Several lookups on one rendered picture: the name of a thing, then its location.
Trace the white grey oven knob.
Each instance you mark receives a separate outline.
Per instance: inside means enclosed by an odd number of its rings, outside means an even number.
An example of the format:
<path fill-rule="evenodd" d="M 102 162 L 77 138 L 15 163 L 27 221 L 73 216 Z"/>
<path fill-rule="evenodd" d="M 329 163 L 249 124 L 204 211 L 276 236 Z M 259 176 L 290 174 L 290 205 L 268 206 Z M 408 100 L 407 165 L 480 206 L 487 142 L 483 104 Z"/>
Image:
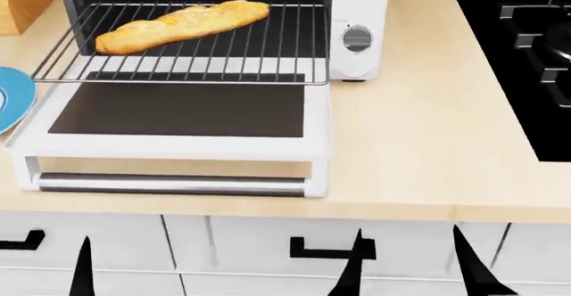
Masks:
<path fill-rule="evenodd" d="M 372 46 L 373 35 L 363 25 L 350 25 L 343 31 L 342 42 L 349 52 L 361 53 Z"/>

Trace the golden baguette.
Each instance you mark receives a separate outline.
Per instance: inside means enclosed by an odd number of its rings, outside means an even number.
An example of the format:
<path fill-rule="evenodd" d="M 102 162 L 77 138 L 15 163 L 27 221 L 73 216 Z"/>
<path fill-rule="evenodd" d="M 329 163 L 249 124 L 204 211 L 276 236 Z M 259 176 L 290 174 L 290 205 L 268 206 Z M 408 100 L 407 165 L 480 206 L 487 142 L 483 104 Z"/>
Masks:
<path fill-rule="evenodd" d="M 245 0 L 189 6 L 156 20 L 131 21 L 95 39 L 101 54 L 126 55 L 239 29 L 269 15 L 269 5 Z"/>

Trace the black cooktop grate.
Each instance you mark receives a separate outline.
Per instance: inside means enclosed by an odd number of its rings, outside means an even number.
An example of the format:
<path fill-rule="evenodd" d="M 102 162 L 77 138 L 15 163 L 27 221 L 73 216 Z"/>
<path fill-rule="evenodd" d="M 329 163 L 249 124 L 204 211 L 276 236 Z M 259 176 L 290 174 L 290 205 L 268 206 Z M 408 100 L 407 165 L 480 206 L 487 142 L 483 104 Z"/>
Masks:
<path fill-rule="evenodd" d="M 545 4 L 503 4 L 500 20 L 514 35 L 514 48 L 523 52 L 560 108 L 571 109 L 571 62 L 558 57 L 543 42 L 546 29 L 555 23 L 571 21 L 571 4 L 547 0 Z"/>

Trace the blue plate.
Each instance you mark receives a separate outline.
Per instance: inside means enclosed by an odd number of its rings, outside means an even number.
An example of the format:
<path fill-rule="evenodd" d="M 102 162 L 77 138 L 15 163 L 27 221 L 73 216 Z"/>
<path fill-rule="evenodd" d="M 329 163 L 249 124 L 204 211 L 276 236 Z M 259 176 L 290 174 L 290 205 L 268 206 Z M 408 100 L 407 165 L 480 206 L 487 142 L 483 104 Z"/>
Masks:
<path fill-rule="evenodd" d="M 0 67 L 0 135 L 25 116 L 36 100 L 37 87 L 26 73 Z"/>

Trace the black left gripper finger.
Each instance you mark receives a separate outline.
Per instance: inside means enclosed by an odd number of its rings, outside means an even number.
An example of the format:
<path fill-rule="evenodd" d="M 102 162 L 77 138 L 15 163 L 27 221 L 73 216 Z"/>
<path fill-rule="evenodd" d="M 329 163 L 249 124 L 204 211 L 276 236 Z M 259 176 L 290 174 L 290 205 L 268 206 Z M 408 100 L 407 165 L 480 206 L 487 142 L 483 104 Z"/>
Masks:
<path fill-rule="evenodd" d="M 88 236 L 79 250 L 69 296 L 95 296 L 91 243 Z"/>

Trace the black glass cooktop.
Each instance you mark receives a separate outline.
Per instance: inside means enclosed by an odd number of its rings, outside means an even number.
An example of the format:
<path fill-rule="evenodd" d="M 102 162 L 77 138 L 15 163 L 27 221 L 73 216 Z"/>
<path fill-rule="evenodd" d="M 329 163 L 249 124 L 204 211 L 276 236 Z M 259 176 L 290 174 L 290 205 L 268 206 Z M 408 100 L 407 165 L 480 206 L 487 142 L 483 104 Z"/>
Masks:
<path fill-rule="evenodd" d="M 571 109 L 558 107 L 539 82 L 514 35 L 500 20 L 503 4 L 547 0 L 456 0 L 539 161 L 571 162 Z M 571 0 L 561 0 L 571 4 Z"/>

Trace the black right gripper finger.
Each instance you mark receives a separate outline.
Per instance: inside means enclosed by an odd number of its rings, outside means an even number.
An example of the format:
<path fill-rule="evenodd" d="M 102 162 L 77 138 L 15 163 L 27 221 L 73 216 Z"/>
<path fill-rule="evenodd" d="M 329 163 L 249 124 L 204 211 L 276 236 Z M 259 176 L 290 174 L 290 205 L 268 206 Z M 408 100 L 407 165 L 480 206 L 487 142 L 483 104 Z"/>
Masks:
<path fill-rule="evenodd" d="M 353 242 L 351 255 L 335 287 L 327 296 L 360 296 L 361 271 L 364 257 L 361 230 Z"/>
<path fill-rule="evenodd" d="M 496 279 L 478 258 L 458 226 L 453 227 L 453 239 L 468 296 L 518 296 L 517 292 Z"/>

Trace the black round burner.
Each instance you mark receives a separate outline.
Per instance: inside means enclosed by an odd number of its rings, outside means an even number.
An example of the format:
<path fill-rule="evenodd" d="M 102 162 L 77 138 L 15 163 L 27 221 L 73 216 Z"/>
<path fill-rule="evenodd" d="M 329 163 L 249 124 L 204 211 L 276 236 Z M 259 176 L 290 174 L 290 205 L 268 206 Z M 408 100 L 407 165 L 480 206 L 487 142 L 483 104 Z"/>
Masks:
<path fill-rule="evenodd" d="M 543 34 L 543 46 L 571 62 L 571 21 L 550 25 Z"/>

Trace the white glass oven door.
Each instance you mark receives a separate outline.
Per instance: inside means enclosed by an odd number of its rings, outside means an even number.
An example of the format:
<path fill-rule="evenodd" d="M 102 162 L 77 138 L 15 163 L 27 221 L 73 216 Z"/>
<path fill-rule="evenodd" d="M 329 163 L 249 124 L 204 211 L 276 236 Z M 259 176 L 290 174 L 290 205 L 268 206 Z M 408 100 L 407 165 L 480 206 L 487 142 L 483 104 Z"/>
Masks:
<path fill-rule="evenodd" d="M 50 86 L 6 143 L 16 182 L 42 173 L 303 178 L 327 195 L 328 86 Z"/>

